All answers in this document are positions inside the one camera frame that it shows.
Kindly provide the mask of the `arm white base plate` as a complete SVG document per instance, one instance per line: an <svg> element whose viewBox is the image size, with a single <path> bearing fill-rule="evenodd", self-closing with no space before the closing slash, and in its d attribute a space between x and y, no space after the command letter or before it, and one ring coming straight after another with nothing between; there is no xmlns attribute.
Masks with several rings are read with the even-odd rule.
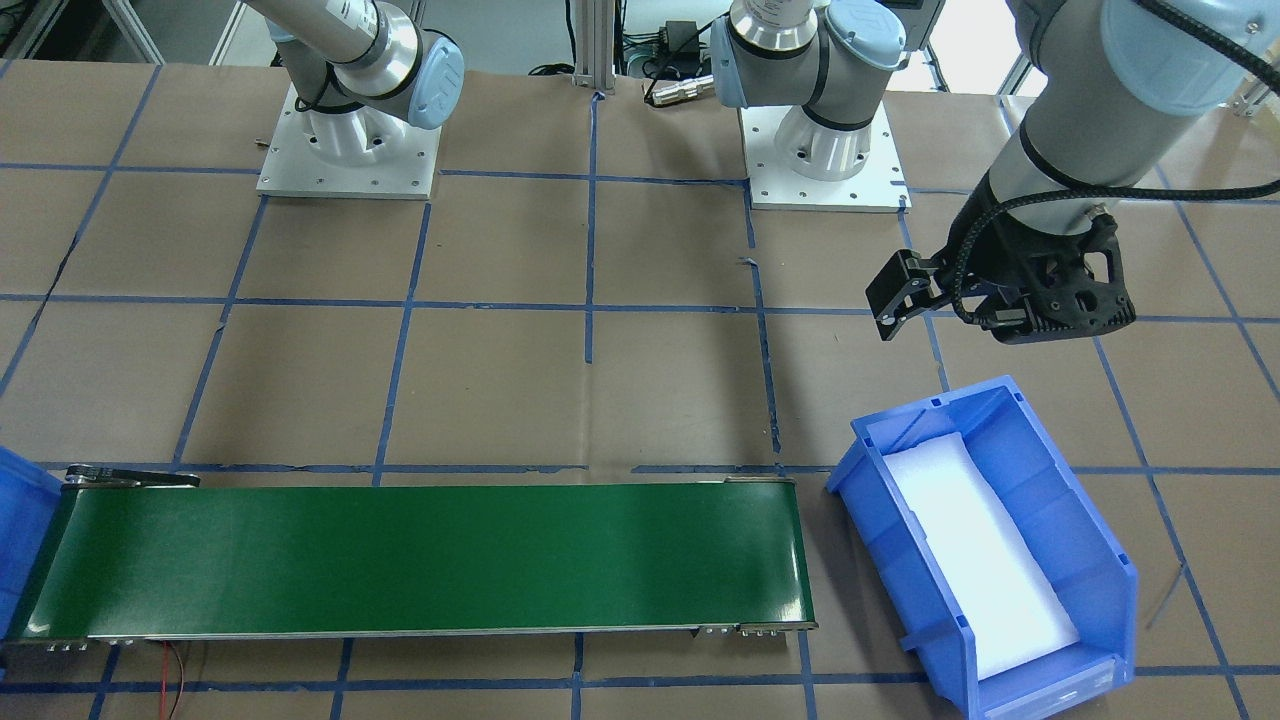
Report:
<svg viewBox="0 0 1280 720"><path fill-rule="evenodd" d="M884 105L868 126L836 131L799 106L739 111L751 206L896 213L911 208Z"/></svg>
<svg viewBox="0 0 1280 720"><path fill-rule="evenodd" d="M370 108L346 114L300 111L296 99L289 87L259 174L259 193L431 199L439 129L420 129Z"/></svg>

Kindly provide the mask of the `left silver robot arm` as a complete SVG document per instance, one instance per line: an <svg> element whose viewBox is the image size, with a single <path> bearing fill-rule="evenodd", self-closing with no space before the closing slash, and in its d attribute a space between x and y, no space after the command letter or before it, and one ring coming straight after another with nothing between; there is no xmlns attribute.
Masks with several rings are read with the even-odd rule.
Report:
<svg viewBox="0 0 1280 720"><path fill-rule="evenodd" d="M1277 192L1140 186L1245 76L1277 87L1263 51L1275 1L1012 1L1018 41L1047 79L932 258L899 250L867 287L879 337L943 306L1006 345L1107 334L1135 320L1110 199L1217 202ZM799 174L845 179L904 61L905 28L877 1L735 1L710 23L728 108L788 109Z"/></svg>

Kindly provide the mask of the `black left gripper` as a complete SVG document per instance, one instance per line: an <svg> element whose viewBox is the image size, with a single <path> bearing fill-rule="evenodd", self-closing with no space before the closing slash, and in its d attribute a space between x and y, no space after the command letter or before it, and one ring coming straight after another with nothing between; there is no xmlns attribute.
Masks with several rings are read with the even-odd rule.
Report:
<svg viewBox="0 0 1280 720"><path fill-rule="evenodd" d="M995 296L991 256L988 249L978 249L970 259L963 287L956 291L952 255L938 252L933 258L923 258L909 249L893 252L867 287L879 338L893 340L906 320L950 305L955 299Z"/></svg>

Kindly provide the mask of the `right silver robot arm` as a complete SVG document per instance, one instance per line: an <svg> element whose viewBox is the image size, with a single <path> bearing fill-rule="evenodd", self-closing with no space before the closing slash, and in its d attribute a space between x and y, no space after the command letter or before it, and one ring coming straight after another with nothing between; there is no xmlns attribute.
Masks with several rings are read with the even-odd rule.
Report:
<svg viewBox="0 0 1280 720"><path fill-rule="evenodd" d="M384 1L251 1L294 88L314 154L367 167L410 128L440 129L465 86L453 38Z"/></svg>

